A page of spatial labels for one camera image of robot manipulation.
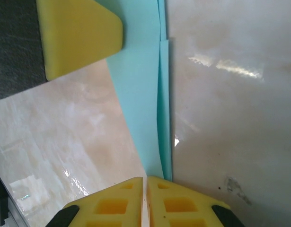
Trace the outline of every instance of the white marble surface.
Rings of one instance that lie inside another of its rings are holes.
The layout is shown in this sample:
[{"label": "white marble surface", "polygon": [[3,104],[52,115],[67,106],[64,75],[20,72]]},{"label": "white marble surface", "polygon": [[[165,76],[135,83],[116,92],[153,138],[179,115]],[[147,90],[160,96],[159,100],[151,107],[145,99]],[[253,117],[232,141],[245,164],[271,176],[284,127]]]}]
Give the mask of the white marble surface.
[{"label": "white marble surface", "polygon": [[[174,181],[290,227],[291,0],[167,5]],[[0,176],[31,226],[144,175],[105,61],[0,100]]]}]

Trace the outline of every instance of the yellow foam pad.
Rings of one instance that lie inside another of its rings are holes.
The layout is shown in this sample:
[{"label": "yellow foam pad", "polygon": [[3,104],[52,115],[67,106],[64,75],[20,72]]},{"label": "yellow foam pad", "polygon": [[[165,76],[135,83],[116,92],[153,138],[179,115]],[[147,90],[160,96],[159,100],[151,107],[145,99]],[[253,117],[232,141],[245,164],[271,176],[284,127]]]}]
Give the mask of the yellow foam pad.
[{"label": "yellow foam pad", "polygon": [[141,227],[143,178],[135,177],[106,188],[64,208],[78,205],[69,227]]},{"label": "yellow foam pad", "polygon": [[94,0],[37,0],[48,80],[120,51],[122,23]]},{"label": "yellow foam pad", "polygon": [[229,209],[224,202],[173,182],[147,179],[150,227],[223,227],[212,205]]}]

